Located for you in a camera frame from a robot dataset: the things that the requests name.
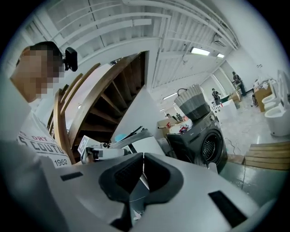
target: ceiling light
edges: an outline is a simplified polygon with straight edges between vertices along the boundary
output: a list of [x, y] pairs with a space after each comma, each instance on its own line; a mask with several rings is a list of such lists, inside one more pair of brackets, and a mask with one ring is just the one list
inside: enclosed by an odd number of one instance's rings
[[173, 94], [171, 94], [171, 95], [169, 95], [169, 96], [167, 96], [167, 97], [164, 97], [163, 100], [165, 100], [165, 99], [167, 99], [167, 98], [170, 98], [170, 97], [174, 96], [175, 94], [177, 94], [177, 92], [175, 92], [175, 93], [173, 93]]
[[209, 51], [206, 51], [206, 50], [203, 50], [203, 49], [199, 49], [199, 48], [193, 48], [191, 50], [191, 53], [205, 55], [205, 56], [208, 56], [208, 54], [210, 54]]
[[217, 55], [217, 57], [224, 58], [225, 56], [224, 56], [223, 54], [220, 54], [220, 53], [219, 53], [219, 54]]

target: white t-shirt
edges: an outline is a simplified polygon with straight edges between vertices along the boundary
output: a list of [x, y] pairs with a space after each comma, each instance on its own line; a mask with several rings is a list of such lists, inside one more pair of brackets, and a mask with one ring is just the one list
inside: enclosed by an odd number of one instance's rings
[[20, 145], [26, 145], [38, 155], [51, 158], [56, 168], [72, 165], [68, 155], [50, 136], [46, 127], [31, 111], [17, 136]]

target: white toilet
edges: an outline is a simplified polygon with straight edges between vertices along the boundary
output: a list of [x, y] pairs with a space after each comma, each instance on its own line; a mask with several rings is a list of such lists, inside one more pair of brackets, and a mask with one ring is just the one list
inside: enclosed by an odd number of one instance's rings
[[278, 97], [278, 83], [275, 80], [270, 80], [269, 84], [272, 94], [270, 96], [263, 98], [262, 100], [265, 111], [268, 111], [269, 109], [276, 107], [280, 102]]
[[278, 106], [265, 113], [270, 131], [275, 136], [290, 135], [290, 103], [288, 101], [289, 86], [287, 76], [283, 71], [278, 71]]

